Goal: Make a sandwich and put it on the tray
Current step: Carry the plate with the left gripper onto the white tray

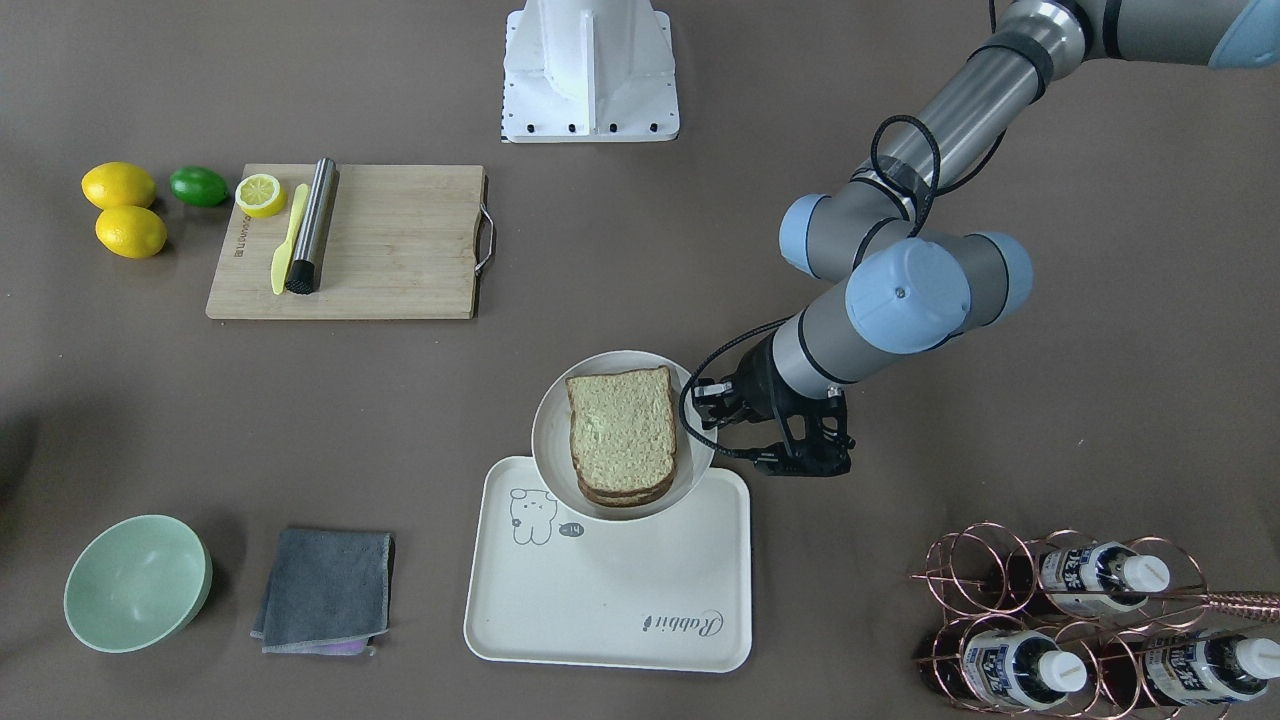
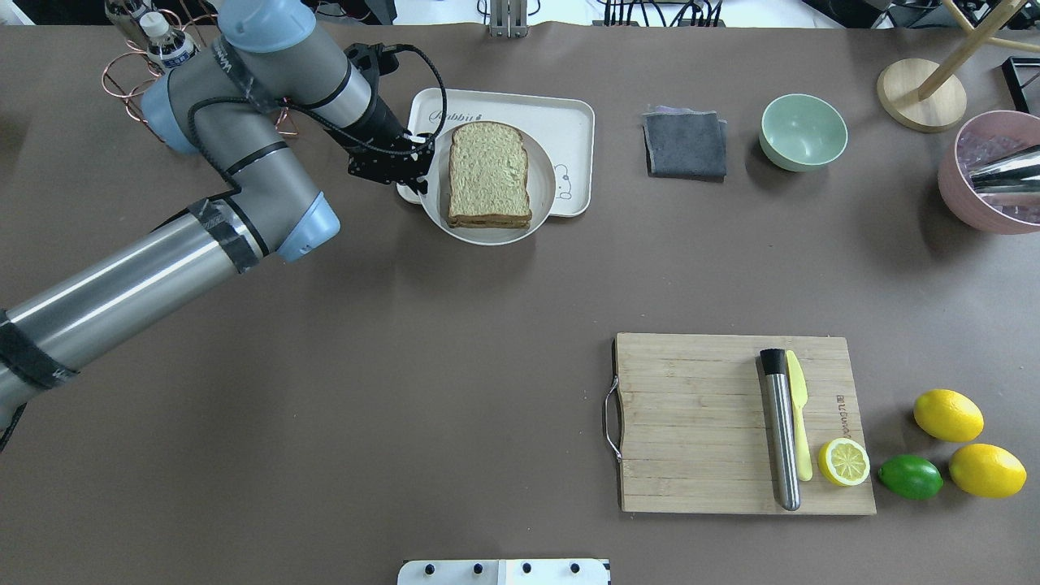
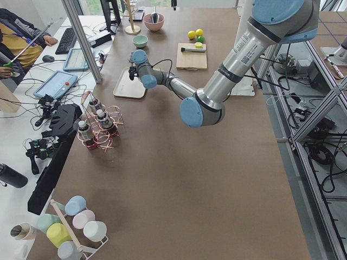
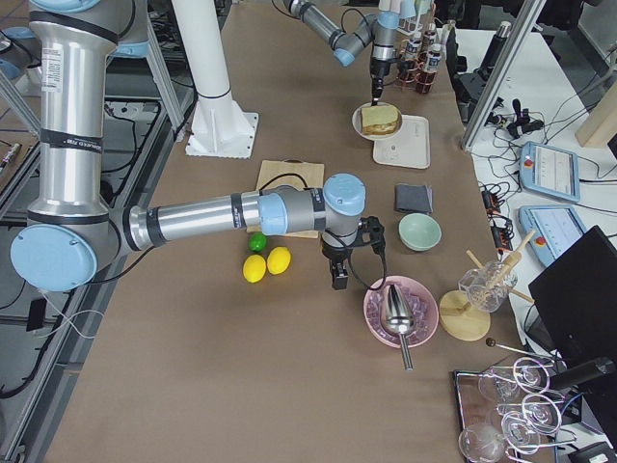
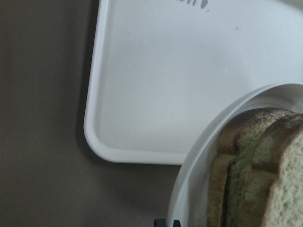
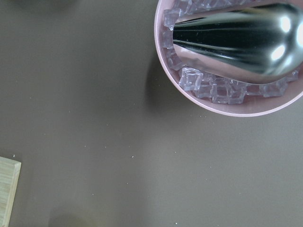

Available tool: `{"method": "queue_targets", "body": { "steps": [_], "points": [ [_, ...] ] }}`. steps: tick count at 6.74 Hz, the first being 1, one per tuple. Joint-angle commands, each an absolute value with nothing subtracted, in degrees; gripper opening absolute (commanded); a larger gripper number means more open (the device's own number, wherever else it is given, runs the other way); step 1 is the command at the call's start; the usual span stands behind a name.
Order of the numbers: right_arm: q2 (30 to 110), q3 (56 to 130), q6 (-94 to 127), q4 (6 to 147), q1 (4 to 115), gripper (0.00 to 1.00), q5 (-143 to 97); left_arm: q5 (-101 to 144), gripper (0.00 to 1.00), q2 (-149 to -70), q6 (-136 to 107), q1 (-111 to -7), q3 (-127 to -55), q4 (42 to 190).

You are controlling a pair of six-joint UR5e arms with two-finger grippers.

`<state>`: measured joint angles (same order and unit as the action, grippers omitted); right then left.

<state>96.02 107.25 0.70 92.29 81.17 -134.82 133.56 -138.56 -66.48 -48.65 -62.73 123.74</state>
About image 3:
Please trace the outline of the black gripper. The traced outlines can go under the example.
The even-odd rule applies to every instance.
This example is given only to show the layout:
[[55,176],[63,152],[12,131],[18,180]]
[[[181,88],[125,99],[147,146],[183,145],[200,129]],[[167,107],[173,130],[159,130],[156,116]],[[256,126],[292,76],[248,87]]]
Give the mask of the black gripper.
[[129,74],[129,79],[130,80],[134,80],[135,77],[138,77],[137,67],[134,66],[134,65],[131,65],[129,67],[128,74]]

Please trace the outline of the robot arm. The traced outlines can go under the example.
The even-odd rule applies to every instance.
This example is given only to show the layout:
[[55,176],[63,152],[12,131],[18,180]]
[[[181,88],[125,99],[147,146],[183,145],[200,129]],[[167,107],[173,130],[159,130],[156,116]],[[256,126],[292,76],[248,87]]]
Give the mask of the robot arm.
[[145,51],[131,54],[130,80],[138,77],[146,89],[166,86],[183,100],[182,121],[189,127],[219,123],[223,101],[271,45],[313,39],[318,31],[319,1],[252,1],[247,27],[233,49],[203,88],[196,89],[171,72],[154,70]]

